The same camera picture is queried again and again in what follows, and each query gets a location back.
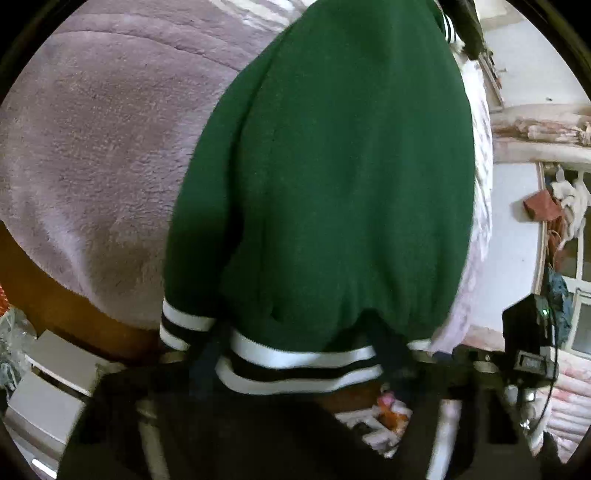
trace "blue cloth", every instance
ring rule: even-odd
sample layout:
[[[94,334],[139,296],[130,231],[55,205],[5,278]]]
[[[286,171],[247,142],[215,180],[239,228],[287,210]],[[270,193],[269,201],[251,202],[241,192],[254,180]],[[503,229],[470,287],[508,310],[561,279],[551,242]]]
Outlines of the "blue cloth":
[[[562,275],[548,266],[546,274],[546,290],[548,304],[554,313],[558,328],[558,345],[561,346],[569,338],[573,321],[573,294],[569,292]]]

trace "black device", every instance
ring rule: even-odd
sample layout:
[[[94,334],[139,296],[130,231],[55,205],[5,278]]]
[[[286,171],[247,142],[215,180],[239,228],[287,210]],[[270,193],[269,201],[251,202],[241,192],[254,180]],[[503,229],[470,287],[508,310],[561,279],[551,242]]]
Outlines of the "black device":
[[[506,380],[520,388],[550,385],[557,364],[556,327],[548,300],[531,294],[503,311],[505,353],[495,363]]]

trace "white wall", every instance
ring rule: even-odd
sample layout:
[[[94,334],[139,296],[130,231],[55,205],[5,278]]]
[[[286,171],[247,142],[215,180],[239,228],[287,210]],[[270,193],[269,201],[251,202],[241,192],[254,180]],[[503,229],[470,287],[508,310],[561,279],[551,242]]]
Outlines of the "white wall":
[[[591,103],[562,57],[529,21],[487,31],[485,40],[494,52],[505,106]]]
[[[540,224],[530,222],[522,200],[537,192],[533,163],[495,164],[492,239],[476,285],[472,323],[502,331],[502,312],[532,293],[538,262]]]

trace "black stripe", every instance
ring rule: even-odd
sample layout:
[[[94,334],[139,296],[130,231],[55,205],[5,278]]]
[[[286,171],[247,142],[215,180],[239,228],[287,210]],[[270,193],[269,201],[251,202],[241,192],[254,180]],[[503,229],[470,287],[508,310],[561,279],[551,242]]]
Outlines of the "black stripe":
[[[360,368],[375,367],[378,362],[375,358],[360,360],[338,368],[287,368],[274,369],[261,367],[244,360],[238,354],[228,350],[226,356],[232,364],[232,370],[236,375],[258,382],[274,382],[279,380],[308,379],[308,380],[332,380],[340,378],[347,373]]]
[[[163,313],[161,316],[162,325],[164,328],[175,337],[184,340],[189,345],[201,345],[206,339],[208,332],[200,332],[198,330],[188,330],[183,327],[179,327],[177,324],[171,322],[166,318],[166,315]]]
[[[452,28],[449,24],[449,20],[447,19],[447,15],[443,14],[443,21],[445,22],[445,25],[447,26],[447,33],[448,35],[446,35],[446,40],[448,43],[452,42]]]

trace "red cloth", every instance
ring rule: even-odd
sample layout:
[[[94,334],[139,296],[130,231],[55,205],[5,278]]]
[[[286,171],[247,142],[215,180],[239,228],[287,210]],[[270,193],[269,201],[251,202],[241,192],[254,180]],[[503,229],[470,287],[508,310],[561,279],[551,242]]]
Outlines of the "red cloth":
[[[563,214],[562,207],[556,204],[546,189],[527,197],[523,205],[530,218],[537,222],[551,222]]]

